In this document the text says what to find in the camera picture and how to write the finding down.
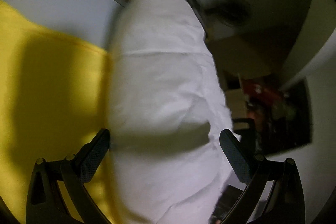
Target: yellow bedsheet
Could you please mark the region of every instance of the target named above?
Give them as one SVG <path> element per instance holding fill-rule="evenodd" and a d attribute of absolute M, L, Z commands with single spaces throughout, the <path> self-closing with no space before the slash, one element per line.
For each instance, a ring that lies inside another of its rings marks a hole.
<path fill-rule="evenodd" d="M 0 196 L 20 223 L 35 161 L 77 153 L 105 127 L 109 68 L 105 50 L 29 22 L 0 0 Z M 86 188 L 119 223 L 108 160 Z"/>

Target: metal screw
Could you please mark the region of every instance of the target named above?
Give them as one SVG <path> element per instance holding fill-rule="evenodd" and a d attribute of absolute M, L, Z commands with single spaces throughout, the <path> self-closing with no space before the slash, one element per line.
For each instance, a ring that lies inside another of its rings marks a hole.
<path fill-rule="evenodd" d="M 67 155 L 66 160 L 73 160 L 74 158 L 75 158 L 74 154 L 69 154 Z"/>
<path fill-rule="evenodd" d="M 295 161 L 292 158 L 288 158 L 287 162 L 291 165 L 293 165 L 295 163 Z"/>
<path fill-rule="evenodd" d="M 262 154 L 256 154 L 254 157 L 258 161 L 263 161 L 265 159 L 265 157 Z"/>
<path fill-rule="evenodd" d="M 36 161 L 36 164 L 39 164 L 39 165 L 40 165 L 40 164 L 43 163 L 43 161 L 44 161 L 44 160 L 43 160 L 42 158 L 39 158 L 39 159 Z"/>

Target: yellow fabric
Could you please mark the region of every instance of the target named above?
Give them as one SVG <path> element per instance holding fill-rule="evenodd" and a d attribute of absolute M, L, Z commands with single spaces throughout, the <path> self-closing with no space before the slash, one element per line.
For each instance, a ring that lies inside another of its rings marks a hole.
<path fill-rule="evenodd" d="M 29 22 L 0 1 L 0 196 L 20 223 L 35 161 L 77 153 L 105 126 L 109 67 L 105 50 Z M 86 188 L 119 223 L 108 160 Z"/>

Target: pillow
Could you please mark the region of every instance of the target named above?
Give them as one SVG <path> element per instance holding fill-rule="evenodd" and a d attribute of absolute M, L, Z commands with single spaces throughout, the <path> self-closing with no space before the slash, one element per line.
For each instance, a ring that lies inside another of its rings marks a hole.
<path fill-rule="evenodd" d="M 113 42 L 109 126 L 125 223 L 208 223 L 232 128 L 204 30 L 185 0 L 132 0 Z"/>

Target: white pillow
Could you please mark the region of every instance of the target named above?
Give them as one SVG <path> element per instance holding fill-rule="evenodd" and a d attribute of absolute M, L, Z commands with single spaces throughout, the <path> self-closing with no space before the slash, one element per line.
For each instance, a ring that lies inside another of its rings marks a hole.
<path fill-rule="evenodd" d="M 185 0 L 132 0 L 114 37 L 109 126 L 125 223 L 206 224 L 232 128 L 204 30 Z"/>

